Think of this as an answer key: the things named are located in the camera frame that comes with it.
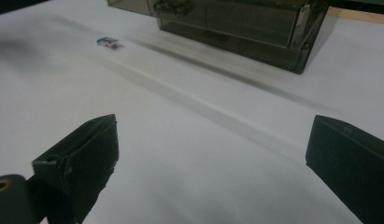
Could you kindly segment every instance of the white tabletop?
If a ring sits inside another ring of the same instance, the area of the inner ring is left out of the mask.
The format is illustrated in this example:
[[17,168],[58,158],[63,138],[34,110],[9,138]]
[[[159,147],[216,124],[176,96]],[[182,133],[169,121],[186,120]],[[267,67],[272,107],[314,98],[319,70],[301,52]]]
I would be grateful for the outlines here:
[[384,140],[384,25],[327,17],[313,51],[298,76],[104,0],[1,15],[0,175],[114,113],[120,161],[85,223],[361,223],[305,154],[317,114]]

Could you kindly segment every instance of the white surface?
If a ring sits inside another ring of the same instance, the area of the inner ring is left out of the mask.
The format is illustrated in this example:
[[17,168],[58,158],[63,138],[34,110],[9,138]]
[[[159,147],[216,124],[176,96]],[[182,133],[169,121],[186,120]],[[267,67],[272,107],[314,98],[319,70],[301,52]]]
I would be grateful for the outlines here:
[[115,113],[121,159],[85,223],[360,223],[305,153],[316,114],[384,140],[384,25],[328,17],[315,48],[297,76],[103,0],[2,15],[0,175],[31,176],[38,155]]

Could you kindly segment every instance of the table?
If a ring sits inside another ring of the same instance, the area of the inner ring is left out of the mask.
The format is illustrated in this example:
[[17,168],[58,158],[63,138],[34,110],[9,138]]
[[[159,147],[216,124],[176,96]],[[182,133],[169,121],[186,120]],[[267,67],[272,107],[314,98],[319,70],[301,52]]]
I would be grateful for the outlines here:
[[297,76],[101,0],[0,16],[0,175],[111,113],[121,157],[85,223],[361,223],[305,154],[317,114],[384,140],[384,25],[328,16]]

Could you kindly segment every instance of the wooden surface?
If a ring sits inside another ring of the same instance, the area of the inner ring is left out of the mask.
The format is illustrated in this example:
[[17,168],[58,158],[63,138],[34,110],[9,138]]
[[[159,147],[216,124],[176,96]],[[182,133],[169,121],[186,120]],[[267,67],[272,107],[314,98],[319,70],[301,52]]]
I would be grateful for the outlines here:
[[354,11],[349,9],[338,8],[338,7],[330,7],[328,10],[328,15],[356,20],[356,21],[369,21],[373,23],[384,24],[384,15],[370,13],[370,12],[362,12],[362,11]]

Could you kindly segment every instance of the transparent plastic box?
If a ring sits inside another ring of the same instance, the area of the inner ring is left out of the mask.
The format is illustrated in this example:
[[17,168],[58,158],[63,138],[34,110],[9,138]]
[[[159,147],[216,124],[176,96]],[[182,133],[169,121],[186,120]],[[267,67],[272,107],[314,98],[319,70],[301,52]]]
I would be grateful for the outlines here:
[[330,0],[107,0],[161,30],[303,73]]

